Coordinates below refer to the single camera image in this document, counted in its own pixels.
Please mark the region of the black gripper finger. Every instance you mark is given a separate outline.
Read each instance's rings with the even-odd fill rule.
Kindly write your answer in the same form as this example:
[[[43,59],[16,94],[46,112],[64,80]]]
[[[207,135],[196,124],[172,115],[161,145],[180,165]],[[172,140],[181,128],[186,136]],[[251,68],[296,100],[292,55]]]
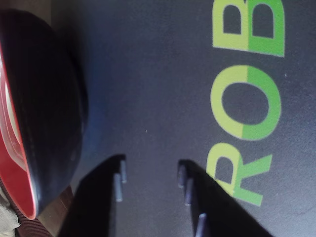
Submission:
[[[123,201],[127,182],[126,156],[117,154],[99,164],[80,182],[67,217],[62,237],[115,237],[116,206]]]
[[[206,171],[189,159],[178,162],[178,186],[191,209],[195,237],[270,237]]]

